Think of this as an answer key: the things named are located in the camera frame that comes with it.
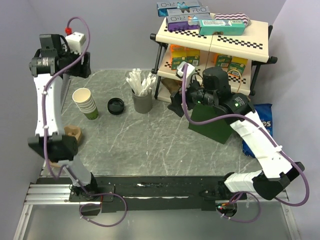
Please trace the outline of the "black plastic cup lid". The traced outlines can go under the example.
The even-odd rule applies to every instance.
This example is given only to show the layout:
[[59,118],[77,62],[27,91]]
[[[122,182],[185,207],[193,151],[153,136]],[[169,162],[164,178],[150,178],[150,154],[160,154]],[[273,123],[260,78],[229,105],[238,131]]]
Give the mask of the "black plastic cup lid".
[[112,115],[120,115],[124,112],[125,103],[122,99],[114,97],[108,101],[107,109]]

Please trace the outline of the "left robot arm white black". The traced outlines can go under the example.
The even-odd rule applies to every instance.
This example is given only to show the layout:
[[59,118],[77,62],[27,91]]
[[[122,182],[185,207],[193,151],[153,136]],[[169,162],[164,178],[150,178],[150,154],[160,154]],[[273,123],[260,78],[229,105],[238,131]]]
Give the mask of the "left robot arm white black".
[[61,114],[63,75],[88,77],[90,54],[83,50],[86,36],[80,32],[41,34],[40,48],[29,63],[37,95],[37,124],[28,146],[50,167],[59,166],[72,181],[71,198],[93,201],[99,195],[93,174],[76,158],[77,139],[65,133]]

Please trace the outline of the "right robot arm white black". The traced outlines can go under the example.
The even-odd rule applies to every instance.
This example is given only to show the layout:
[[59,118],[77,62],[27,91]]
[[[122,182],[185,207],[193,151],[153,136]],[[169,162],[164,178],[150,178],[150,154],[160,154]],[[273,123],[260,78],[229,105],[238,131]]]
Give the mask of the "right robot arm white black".
[[[305,185],[305,203],[310,195],[310,187],[305,167],[294,162],[285,154],[263,125],[257,110],[249,98],[240,92],[232,92],[229,75],[221,67],[210,67],[202,72],[202,82],[198,82],[195,67],[182,62],[176,69],[176,75],[182,80],[178,91],[171,95],[168,108],[178,116],[185,116],[193,125],[206,125],[218,120],[225,122],[244,140],[261,170],[249,173],[230,173],[218,187],[223,199],[230,199],[238,192],[255,192],[266,200],[277,196],[298,176]],[[211,107],[217,117],[195,121],[189,111],[196,105]]]

